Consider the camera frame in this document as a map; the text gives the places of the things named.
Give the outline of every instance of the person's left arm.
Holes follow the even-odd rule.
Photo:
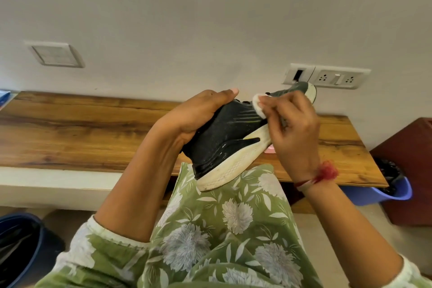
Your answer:
[[[158,120],[97,211],[95,220],[118,235],[148,242],[183,144],[237,93],[237,89],[219,93],[205,90]]]

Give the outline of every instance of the person's left hand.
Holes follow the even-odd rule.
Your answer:
[[[182,143],[186,144],[195,135],[197,129],[210,121],[219,107],[234,100],[238,91],[237,88],[221,92],[204,90],[178,105],[157,123],[179,135]]]

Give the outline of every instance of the blank wall plate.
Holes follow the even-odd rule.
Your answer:
[[[307,82],[314,72],[315,65],[291,63],[282,84],[294,84],[299,81]]]
[[[370,74],[367,68],[316,66],[309,82],[317,87],[357,89]]]
[[[78,57],[78,53],[68,43],[26,41],[25,45],[42,65],[84,67],[83,62]]]

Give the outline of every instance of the person's right arm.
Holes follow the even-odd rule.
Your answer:
[[[313,179],[320,166],[319,118],[299,91],[261,97],[278,158],[293,180]],[[282,116],[288,126],[282,127]],[[321,181],[304,192],[354,288],[379,288],[401,271],[403,258],[355,208],[334,181]]]

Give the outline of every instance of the hand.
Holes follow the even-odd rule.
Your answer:
[[[210,121],[215,111],[234,100],[239,94],[238,91],[236,88],[221,92],[204,90],[178,105],[157,123],[173,130],[179,135],[181,142],[186,144],[195,135],[197,129]]]
[[[311,180],[320,166],[320,121],[314,107],[300,91],[280,97],[260,97],[274,150],[293,182]],[[287,127],[283,127],[280,117]]]

